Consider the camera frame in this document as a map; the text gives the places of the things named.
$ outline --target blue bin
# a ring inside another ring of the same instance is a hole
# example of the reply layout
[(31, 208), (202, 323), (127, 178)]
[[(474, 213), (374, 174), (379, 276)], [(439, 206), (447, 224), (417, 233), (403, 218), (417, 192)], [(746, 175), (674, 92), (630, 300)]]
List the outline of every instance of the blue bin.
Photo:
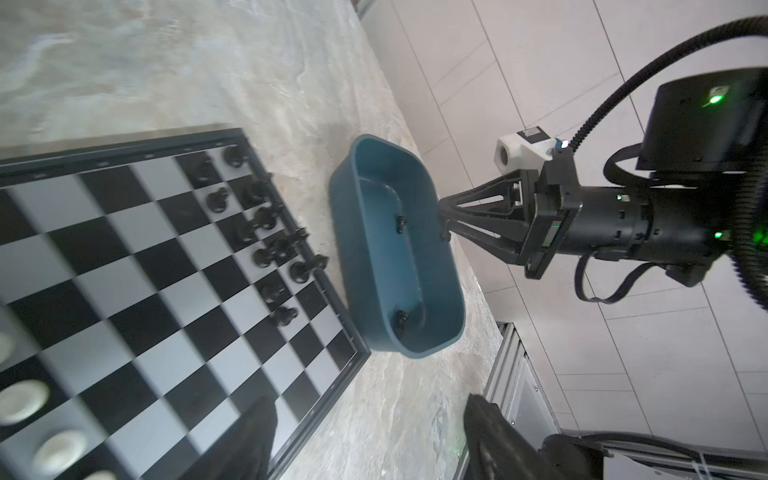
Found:
[[(331, 177), (330, 200), (349, 310), (369, 346), (418, 359), (458, 340), (464, 297), (422, 162), (362, 135)], [(398, 311), (409, 318), (396, 335)]]

